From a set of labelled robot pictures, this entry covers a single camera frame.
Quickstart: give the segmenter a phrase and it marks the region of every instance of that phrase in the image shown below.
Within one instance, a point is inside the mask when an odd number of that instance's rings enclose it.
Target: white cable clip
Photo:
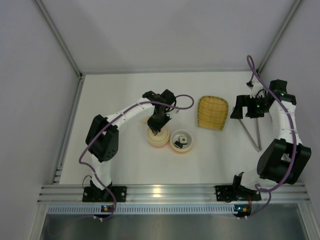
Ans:
[[[140,104],[140,102],[139,102],[139,101],[137,101],[137,102],[136,102],[136,104],[138,104],[138,105],[139,105],[139,107],[140,107],[140,108],[142,108],[142,110],[145,110],[145,108]]]
[[[117,114],[117,115],[122,115],[123,118],[122,118],[121,120],[123,120],[123,121],[126,121],[126,120],[127,120],[127,118],[126,118],[126,116],[125,116],[125,114],[124,114],[123,111],[118,111],[116,114]]]

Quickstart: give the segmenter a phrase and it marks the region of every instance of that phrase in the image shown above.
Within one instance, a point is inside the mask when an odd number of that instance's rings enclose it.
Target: cable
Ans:
[[[261,93],[262,91],[264,91],[264,96],[267,95],[267,90],[265,90],[265,89],[260,89],[260,90],[258,91],[258,93],[255,95],[255,97],[258,97],[258,96],[259,96],[259,93]]]
[[[254,71],[251,70],[252,71],[252,75],[251,75],[250,81],[246,83],[248,86],[249,86],[249,84],[251,84],[251,82],[252,82],[252,80],[254,79],[254,76],[255,76],[254,72],[256,71],[256,67],[255,67],[254,61],[252,61],[252,67],[253,67]]]
[[[190,96],[190,95],[181,94],[181,95],[176,96],[176,98],[179,98],[179,97],[188,97],[188,98],[190,98],[190,99],[192,100],[192,104],[191,104],[190,106],[188,106],[188,107],[179,107],[179,106],[171,106],[171,105],[169,105],[169,104],[165,104],[165,103],[157,102],[157,101],[143,101],[143,102],[140,102],[139,104],[136,103],[136,104],[128,107],[128,108],[123,112],[123,114],[126,114],[127,112],[129,112],[130,110],[134,109],[135,107],[137,107],[137,106],[139,106],[139,105],[144,105],[144,104],[158,104],[158,105],[163,105],[163,106],[165,106],[165,107],[173,108],[173,109],[178,109],[178,110],[187,110],[187,109],[190,109],[190,108],[192,108],[193,105],[195,104],[195,100],[194,100],[194,99],[192,98],[192,96]],[[96,180],[98,181],[98,183],[101,184],[101,186],[103,186],[104,189],[107,190],[107,192],[111,195],[111,197],[112,197],[112,199],[113,199],[113,209],[112,209],[112,212],[111,212],[111,213],[109,214],[109,216],[106,217],[104,220],[109,219],[109,218],[115,213],[115,210],[116,210],[116,207],[117,207],[116,197],[115,197],[115,195],[111,192],[111,190],[110,190],[109,188],[107,188],[107,186],[105,186],[105,185],[103,184],[103,182],[98,178],[97,173],[96,173],[96,170],[94,169],[94,167],[93,167],[91,164],[87,163],[87,162],[83,162],[83,161],[82,161],[82,158],[84,157],[84,155],[86,154],[86,152],[91,148],[91,146],[94,144],[94,142],[98,139],[98,137],[99,137],[111,124],[113,124],[115,121],[117,121],[117,120],[120,119],[121,117],[122,117],[122,114],[119,114],[115,119],[113,119],[112,121],[110,121],[106,126],[104,126],[104,127],[97,133],[97,135],[91,140],[91,142],[88,144],[88,146],[84,149],[84,151],[83,151],[82,154],[80,155],[79,161],[78,161],[79,164],[81,164],[81,165],[86,165],[86,166],[88,166],[88,167],[92,170],[92,172],[93,172]]]
[[[87,177],[90,177],[90,178],[92,179],[92,176],[90,176],[90,175],[87,175],[87,176],[84,177],[84,179],[83,179],[83,181],[82,181],[82,188],[83,188],[83,189],[85,189],[84,183],[85,183],[85,180],[86,180]]]
[[[173,106],[175,107],[177,105],[177,100],[174,100],[174,104],[173,104]],[[174,110],[174,108],[167,108],[165,111],[164,111],[164,113],[170,113],[170,112],[172,112]]]
[[[260,191],[261,193],[269,193],[269,198],[268,198],[267,202],[265,203],[265,205],[263,205],[258,211],[256,211],[255,213],[253,213],[253,214],[251,214],[251,215],[249,215],[247,217],[247,218],[251,218],[251,217],[255,216],[256,214],[260,213],[263,209],[265,209],[269,205],[269,203],[271,201],[271,192],[276,190],[276,189],[278,189],[281,185],[283,185],[285,183],[285,181],[287,180],[289,174],[291,173],[291,170],[293,168],[293,165],[294,165],[294,162],[295,162],[295,158],[296,158],[296,152],[297,152],[297,136],[296,136],[296,132],[294,131],[294,129],[295,129],[294,122],[293,122],[292,117],[291,117],[290,113],[288,112],[288,109],[286,108],[286,106],[268,88],[268,86],[262,81],[262,79],[260,78],[260,76],[256,72],[254,60],[252,59],[252,57],[250,55],[246,56],[246,61],[247,61],[248,65],[249,65],[250,70],[252,71],[252,75],[254,75],[256,77],[256,79],[263,85],[263,87],[270,93],[270,95],[279,103],[279,105],[283,108],[284,112],[286,113],[286,115],[288,117],[288,120],[289,120],[291,133],[292,133],[292,140],[293,140],[293,149],[292,149],[291,161],[290,161],[288,170],[286,171],[286,173],[283,176],[283,178],[281,179],[281,181],[277,185],[275,185],[274,187],[272,187],[270,189],[262,188],[259,183],[255,184],[255,188],[258,191]]]
[[[251,200],[251,196],[250,195],[248,196],[248,202],[249,202],[249,208],[251,208],[252,207],[252,200]]]

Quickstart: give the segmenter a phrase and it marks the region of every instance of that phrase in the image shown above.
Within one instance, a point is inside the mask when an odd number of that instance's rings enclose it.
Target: black object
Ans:
[[[180,143],[179,141],[175,141],[174,145],[175,145],[177,148],[180,148],[180,149],[182,149],[183,146],[184,146],[184,145],[183,145],[182,143]]]
[[[127,187],[126,186],[108,186],[118,203],[126,202]],[[114,199],[106,189],[101,190],[92,181],[90,186],[86,186],[83,191],[82,202],[84,203],[111,203]]]
[[[215,186],[216,200],[218,202],[249,201],[249,196],[252,201],[261,201],[260,192],[241,186],[242,174],[243,172],[238,176],[234,175],[232,185]]]
[[[108,118],[100,114],[95,116],[90,126],[85,143],[88,145],[92,139],[108,124]],[[110,125],[89,148],[89,152],[96,156],[100,163],[109,161],[118,152],[119,131],[116,125]]]
[[[237,204],[234,205],[234,210],[237,211],[235,215],[239,218],[244,218],[245,216],[249,216],[251,214],[252,208],[249,205]]]
[[[164,90],[164,92],[161,93],[161,95],[156,94],[153,91],[148,91],[145,94],[143,94],[142,97],[147,98],[153,102],[164,103],[168,105],[172,105],[176,102],[175,95],[168,89]],[[156,135],[167,124],[167,122],[169,122],[171,118],[165,114],[166,109],[169,109],[169,107],[155,103],[152,103],[152,105],[155,106],[154,112],[153,115],[148,119],[147,124],[153,132],[153,134]]]
[[[259,159],[256,171],[260,178],[279,183],[288,171],[290,164],[289,161],[281,160],[281,158],[284,154],[288,154],[291,159],[293,146],[292,143],[287,143],[284,139],[274,139]],[[311,149],[309,147],[302,144],[296,146],[293,167],[284,182],[285,184],[294,184],[298,180],[310,157]]]
[[[281,100],[296,105],[296,97],[287,93],[287,82],[283,80],[273,80],[270,82],[270,90]],[[246,117],[251,119],[261,118],[269,109],[275,99],[268,92],[265,97],[250,97],[250,95],[238,95],[234,110],[230,116],[231,119],[243,118],[243,107],[247,107]]]

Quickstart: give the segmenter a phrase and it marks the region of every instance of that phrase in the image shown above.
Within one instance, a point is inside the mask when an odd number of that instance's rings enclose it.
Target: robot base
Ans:
[[[86,186],[83,191],[82,202],[84,203],[112,203],[114,200],[107,190],[100,190],[90,181],[91,186]],[[126,186],[112,186],[110,184],[108,189],[111,190],[118,203],[125,203],[127,197]]]

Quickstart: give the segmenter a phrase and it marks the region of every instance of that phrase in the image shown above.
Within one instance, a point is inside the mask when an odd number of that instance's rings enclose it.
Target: white table surface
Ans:
[[[147,91],[175,95],[189,94],[195,105],[181,110],[167,125],[171,132],[186,129],[194,145],[186,154],[175,153],[169,145],[153,148],[147,141],[147,125],[135,123],[119,137],[119,150],[112,159],[114,184],[219,184],[230,183],[234,175],[252,170],[260,155],[273,140],[269,114],[259,118],[262,151],[256,152],[236,119],[230,119],[237,95],[250,94],[246,82],[251,73],[183,72],[87,75],[85,77],[60,184],[81,184],[91,170],[78,163],[86,147],[85,139],[93,118],[107,116],[135,103]],[[229,104],[223,131],[197,127],[197,104],[202,96],[225,99]],[[186,107],[187,98],[178,98],[177,106]],[[244,124],[256,140],[253,119]],[[90,154],[84,156],[90,162]]]

